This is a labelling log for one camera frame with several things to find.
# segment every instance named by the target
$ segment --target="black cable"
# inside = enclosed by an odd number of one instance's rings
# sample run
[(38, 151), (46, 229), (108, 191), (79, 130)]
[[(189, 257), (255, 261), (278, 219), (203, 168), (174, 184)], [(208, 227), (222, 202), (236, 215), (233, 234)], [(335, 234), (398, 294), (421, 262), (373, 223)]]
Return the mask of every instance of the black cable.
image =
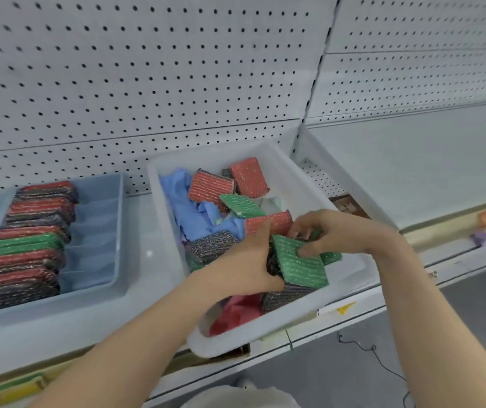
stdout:
[[(405, 379), (405, 378), (404, 378), (402, 375), (400, 375), (400, 374), (398, 374), (398, 373), (394, 372), (393, 370), (388, 369), (388, 368), (387, 368), (385, 365), (383, 365), (383, 363), (382, 363), (382, 362), (381, 362), (381, 360), (379, 359), (379, 356), (377, 355), (377, 352), (376, 352), (377, 347), (375, 346), (375, 344), (373, 344), (373, 345), (371, 346), (371, 348), (364, 348), (364, 347), (363, 347), (363, 346), (362, 346), (362, 345), (361, 345), (359, 342), (357, 342), (357, 341), (343, 341), (343, 340), (342, 340), (342, 337), (343, 337), (343, 336), (342, 336), (342, 334), (338, 332), (338, 342), (339, 342), (339, 343), (342, 343), (342, 344), (357, 344), (357, 345), (358, 345), (358, 347), (359, 347), (360, 349), (362, 349), (364, 352), (373, 352), (373, 353), (374, 353), (374, 355), (375, 355), (375, 357), (377, 358), (377, 361), (379, 362), (379, 365), (381, 365), (381, 366), (383, 367), (383, 369), (385, 369), (385, 370), (389, 371), (391, 374), (396, 375), (398, 378), (401, 378), (401, 379), (403, 379), (405, 382), (407, 382), (407, 379)], [(408, 398), (408, 396), (409, 396), (409, 395), (410, 395), (410, 392), (409, 392), (409, 391), (407, 391), (407, 392), (406, 392), (406, 394), (405, 394), (405, 395), (403, 396), (403, 398), (402, 398), (402, 404), (403, 404), (403, 408), (407, 408), (407, 407), (406, 407), (406, 399)]]

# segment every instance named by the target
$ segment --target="white plastic bin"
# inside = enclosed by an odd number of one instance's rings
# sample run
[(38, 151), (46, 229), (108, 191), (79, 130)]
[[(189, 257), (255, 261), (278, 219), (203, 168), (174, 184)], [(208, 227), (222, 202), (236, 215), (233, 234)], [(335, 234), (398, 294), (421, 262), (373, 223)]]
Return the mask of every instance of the white plastic bin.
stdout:
[[(293, 219), (317, 209), (335, 209), (326, 195), (269, 140), (214, 144), (158, 156), (149, 162), (148, 174), (156, 214), (164, 235), (165, 249), (170, 257), (170, 268), (162, 271), (171, 272), (173, 287), (188, 276), (189, 270), (181, 235), (158, 176), (168, 175), (178, 167), (191, 173), (202, 168), (220, 174), (222, 168), (249, 157), (258, 158), (262, 173), (271, 189), (268, 195), (280, 196)], [(329, 286), (231, 331), (208, 337), (209, 326), (221, 311), (220, 305), (216, 305), (206, 314), (199, 327), (192, 332), (187, 340), (188, 346), (198, 356), (206, 358), (218, 356), (280, 329), (330, 302), (354, 293), (355, 290), (374, 280), (376, 271), (373, 261), (367, 255), (344, 254), (340, 262), (327, 266), (326, 272)]]

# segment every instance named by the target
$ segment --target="pegboard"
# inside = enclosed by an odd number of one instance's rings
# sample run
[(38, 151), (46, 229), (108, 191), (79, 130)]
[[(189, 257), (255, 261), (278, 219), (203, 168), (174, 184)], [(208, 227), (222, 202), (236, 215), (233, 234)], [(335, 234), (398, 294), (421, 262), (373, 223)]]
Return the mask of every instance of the pegboard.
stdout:
[(307, 122), (478, 102), (486, 102), (486, 50), (327, 54)]
[(334, 178), (329, 177), (319, 166), (311, 161), (304, 159), (300, 164), (300, 168), (324, 193), (326, 193), (326, 196), (341, 196), (347, 193), (342, 185), (337, 183)]
[(0, 150), (302, 118), (336, 0), (0, 0)]
[(486, 48), (486, 0), (341, 0), (328, 53)]
[(179, 133), (54, 144), (0, 151), (0, 188), (123, 172), (126, 193), (150, 192), (146, 174), (150, 157), (177, 149), (230, 141), (270, 139), (287, 154), (293, 148), (299, 120), (253, 123)]

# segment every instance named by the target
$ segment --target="yellow triangle sticker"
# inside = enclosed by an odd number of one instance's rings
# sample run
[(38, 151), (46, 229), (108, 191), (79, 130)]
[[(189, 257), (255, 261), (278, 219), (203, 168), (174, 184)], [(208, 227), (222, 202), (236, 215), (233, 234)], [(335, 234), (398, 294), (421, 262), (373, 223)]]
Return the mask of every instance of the yellow triangle sticker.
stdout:
[(348, 305), (345, 305), (345, 306), (342, 306), (341, 308), (337, 308), (336, 310), (341, 314), (341, 315), (345, 315), (345, 312), (347, 312), (347, 310), (353, 306), (356, 302), (353, 302), (353, 303), (349, 303)]

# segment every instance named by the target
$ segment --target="blue tray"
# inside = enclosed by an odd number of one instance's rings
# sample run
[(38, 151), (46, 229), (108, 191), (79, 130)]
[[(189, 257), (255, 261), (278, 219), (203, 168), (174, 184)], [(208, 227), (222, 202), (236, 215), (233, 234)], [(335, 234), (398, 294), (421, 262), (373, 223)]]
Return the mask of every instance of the blue tray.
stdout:
[[(60, 294), (0, 309), (0, 324), (15, 323), (91, 305), (125, 294), (124, 177), (121, 173), (71, 180), (79, 193)], [(0, 225), (15, 190), (0, 192)]]

